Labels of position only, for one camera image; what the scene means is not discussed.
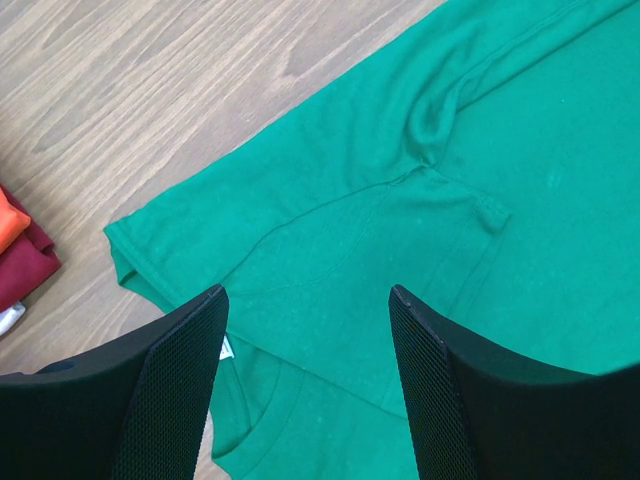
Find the white clothing tag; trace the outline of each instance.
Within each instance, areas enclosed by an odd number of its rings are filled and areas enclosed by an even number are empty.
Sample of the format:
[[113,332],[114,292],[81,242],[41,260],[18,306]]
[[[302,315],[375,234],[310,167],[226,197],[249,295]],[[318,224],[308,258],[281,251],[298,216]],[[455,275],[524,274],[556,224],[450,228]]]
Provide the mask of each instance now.
[[14,303],[4,312],[0,312],[0,336],[7,333],[25,312],[24,305],[20,302]]
[[229,339],[227,336],[224,336],[224,340],[222,342],[222,350],[220,350],[220,360],[224,360],[225,358],[233,358],[233,350],[231,350],[231,345],[229,344]]

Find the orange cloth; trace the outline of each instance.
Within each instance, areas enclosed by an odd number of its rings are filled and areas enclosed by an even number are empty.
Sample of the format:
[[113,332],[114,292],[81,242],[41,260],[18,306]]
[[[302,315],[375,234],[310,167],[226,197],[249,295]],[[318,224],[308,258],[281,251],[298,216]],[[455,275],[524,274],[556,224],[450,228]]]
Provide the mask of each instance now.
[[0,191],[0,253],[4,252],[30,223],[31,217],[11,205]]

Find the maroon fabric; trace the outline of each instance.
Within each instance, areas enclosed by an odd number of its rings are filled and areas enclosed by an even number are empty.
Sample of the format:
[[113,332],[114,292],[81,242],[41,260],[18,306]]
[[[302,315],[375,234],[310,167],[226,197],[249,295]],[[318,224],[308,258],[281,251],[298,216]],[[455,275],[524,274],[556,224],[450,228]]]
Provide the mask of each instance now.
[[[0,185],[9,203],[23,213],[25,208]],[[0,255],[0,312],[22,300],[56,270],[60,260],[53,253],[53,241],[35,222]]]

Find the wooden surface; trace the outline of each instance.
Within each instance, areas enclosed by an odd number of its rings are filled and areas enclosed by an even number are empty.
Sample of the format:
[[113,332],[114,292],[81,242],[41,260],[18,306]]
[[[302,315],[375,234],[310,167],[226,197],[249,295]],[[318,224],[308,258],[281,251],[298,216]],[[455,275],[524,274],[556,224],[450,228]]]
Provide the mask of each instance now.
[[[0,0],[0,181],[64,267],[0,340],[33,372],[159,315],[102,228],[243,143],[439,0]],[[225,478],[205,432],[196,478]]]

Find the green fabric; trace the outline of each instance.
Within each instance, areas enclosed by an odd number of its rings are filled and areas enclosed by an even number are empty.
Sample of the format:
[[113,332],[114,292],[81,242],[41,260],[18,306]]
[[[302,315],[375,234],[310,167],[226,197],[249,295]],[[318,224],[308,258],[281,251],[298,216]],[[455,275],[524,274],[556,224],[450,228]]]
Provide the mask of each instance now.
[[119,282],[161,308],[227,287],[212,411],[234,479],[416,477],[396,283],[552,364],[638,359],[639,20],[632,0],[450,0],[107,227]]

